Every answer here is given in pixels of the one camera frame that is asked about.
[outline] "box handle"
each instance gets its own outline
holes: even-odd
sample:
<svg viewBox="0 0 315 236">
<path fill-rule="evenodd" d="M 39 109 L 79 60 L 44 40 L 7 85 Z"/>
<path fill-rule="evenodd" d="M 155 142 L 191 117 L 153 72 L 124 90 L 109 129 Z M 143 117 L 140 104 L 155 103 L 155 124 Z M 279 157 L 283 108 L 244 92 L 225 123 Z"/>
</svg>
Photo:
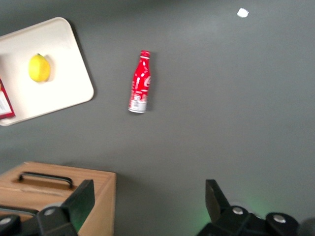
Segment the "box handle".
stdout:
<svg viewBox="0 0 315 236">
<path fill-rule="evenodd" d="M 42 173 L 36 173 L 36 172 L 22 172 L 20 173 L 19 181 L 22 181 L 24 179 L 24 176 L 40 177 L 40 178 L 48 178 L 48 179 L 65 181 L 70 185 L 69 188 L 73 187 L 72 179 L 68 177 L 54 176 L 54 175 L 48 175 L 48 174 L 42 174 Z"/>
<path fill-rule="evenodd" d="M 36 216 L 38 210 L 30 209 L 30 208 L 21 208 L 21 207 L 14 207 L 14 206 L 4 206 L 0 205 L 0 211 L 11 212 L 14 214 L 25 214 Z"/>
</svg>

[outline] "wooden box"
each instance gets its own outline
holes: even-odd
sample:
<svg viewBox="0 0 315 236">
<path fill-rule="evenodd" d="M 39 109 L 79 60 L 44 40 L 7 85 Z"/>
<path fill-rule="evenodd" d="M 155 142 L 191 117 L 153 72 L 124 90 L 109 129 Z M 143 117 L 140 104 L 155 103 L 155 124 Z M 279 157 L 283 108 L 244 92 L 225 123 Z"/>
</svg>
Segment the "wooden box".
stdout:
<svg viewBox="0 0 315 236">
<path fill-rule="evenodd" d="M 25 177 L 22 172 L 36 172 L 71 178 L 73 187 L 59 180 Z M 82 225 L 79 236 L 112 236 L 114 230 L 116 174 L 82 168 L 26 162 L 0 176 L 0 205 L 26 207 L 38 211 L 63 202 L 85 179 L 93 179 L 95 205 Z"/>
</svg>

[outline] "screw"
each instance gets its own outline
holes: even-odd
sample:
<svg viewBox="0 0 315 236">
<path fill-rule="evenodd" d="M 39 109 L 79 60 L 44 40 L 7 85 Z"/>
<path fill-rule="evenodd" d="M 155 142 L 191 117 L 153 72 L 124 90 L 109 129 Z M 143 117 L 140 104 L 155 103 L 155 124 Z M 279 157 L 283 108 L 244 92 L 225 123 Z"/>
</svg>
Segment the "screw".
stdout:
<svg viewBox="0 0 315 236">
<path fill-rule="evenodd" d="M 55 209 L 48 209 L 47 211 L 44 212 L 44 215 L 51 215 L 54 212 L 55 212 Z"/>
<path fill-rule="evenodd" d="M 285 223 L 285 218 L 281 215 L 274 215 L 274 220 L 277 221 L 278 223 Z"/>
<path fill-rule="evenodd" d="M 243 210 L 239 207 L 234 207 L 233 212 L 237 215 L 243 215 L 244 214 Z"/>
<path fill-rule="evenodd" d="M 0 220 L 0 225 L 5 225 L 7 223 L 9 223 L 11 221 L 11 218 L 7 217 L 7 218 L 4 218 L 2 220 Z"/>
</svg>

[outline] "coca-cola bottle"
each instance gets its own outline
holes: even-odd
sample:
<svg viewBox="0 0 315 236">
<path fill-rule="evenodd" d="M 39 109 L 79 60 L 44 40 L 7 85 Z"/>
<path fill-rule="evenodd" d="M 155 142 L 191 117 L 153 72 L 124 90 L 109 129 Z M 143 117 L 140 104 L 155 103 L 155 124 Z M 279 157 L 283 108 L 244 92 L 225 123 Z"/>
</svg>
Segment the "coca-cola bottle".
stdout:
<svg viewBox="0 0 315 236">
<path fill-rule="evenodd" d="M 150 86 L 149 70 L 150 52 L 141 51 L 140 61 L 133 75 L 131 96 L 128 110 L 131 112 L 144 113 L 147 108 L 147 98 Z"/>
</svg>

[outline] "red box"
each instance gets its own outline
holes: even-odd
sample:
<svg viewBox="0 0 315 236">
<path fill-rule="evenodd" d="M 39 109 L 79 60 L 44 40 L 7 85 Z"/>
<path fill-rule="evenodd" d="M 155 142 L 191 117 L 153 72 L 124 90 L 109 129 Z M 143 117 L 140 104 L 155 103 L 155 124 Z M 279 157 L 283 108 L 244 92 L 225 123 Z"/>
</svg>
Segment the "red box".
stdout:
<svg viewBox="0 0 315 236">
<path fill-rule="evenodd" d="M 0 119 L 14 116 L 15 114 L 10 103 L 8 94 L 6 93 L 3 83 L 0 79 Z"/>
</svg>

